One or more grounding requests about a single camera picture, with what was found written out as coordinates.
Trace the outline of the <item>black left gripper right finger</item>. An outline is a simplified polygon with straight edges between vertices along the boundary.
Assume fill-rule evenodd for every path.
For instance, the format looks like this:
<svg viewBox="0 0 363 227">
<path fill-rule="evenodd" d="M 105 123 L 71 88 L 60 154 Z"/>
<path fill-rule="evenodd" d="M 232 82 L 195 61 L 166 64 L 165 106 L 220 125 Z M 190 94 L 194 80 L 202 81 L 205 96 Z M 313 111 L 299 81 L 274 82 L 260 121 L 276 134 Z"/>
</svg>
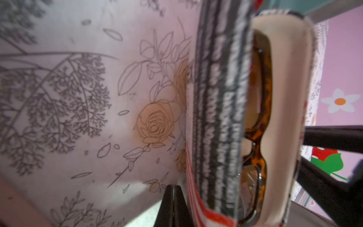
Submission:
<svg viewBox="0 0 363 227">
<path fill-rule="evenodd" d="M 363 127 L 307 126 L 303 144 L 313 147 L 311 160 L 301 159 L 298 183 L 339 227 L 363 225 L 363 162 L 349 178 L 336 180 L 343 167 L 340 150 L 363 153 Z"/>
</svg>

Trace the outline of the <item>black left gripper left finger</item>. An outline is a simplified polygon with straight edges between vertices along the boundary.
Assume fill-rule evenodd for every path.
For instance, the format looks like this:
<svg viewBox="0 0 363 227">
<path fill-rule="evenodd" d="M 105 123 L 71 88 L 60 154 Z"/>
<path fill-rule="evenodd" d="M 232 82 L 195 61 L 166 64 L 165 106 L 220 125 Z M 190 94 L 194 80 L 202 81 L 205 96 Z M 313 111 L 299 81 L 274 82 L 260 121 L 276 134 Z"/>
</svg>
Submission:
<svg viewBox="0 0 363 227">
<path fill-rule="evenodd" d="M 182 189 L 179 185 L 168 185 L 164 192 L 154 227 L 193 227 Z"/>
</svg>

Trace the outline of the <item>newspaper print glasses case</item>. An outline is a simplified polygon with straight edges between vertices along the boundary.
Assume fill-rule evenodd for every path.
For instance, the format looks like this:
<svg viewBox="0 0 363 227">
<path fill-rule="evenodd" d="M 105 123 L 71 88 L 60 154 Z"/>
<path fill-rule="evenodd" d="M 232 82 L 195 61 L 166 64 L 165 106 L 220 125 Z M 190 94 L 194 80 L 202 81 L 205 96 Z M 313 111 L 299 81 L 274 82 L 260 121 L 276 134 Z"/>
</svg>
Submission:
<svg viewBox="0 0 363 227">
<path fill-rule="evenodd" d="M 284 227 L 315 54 L 310 20 L 253 1 L 202 1 L 187 87 L 196 227 Z"/>
</svg>

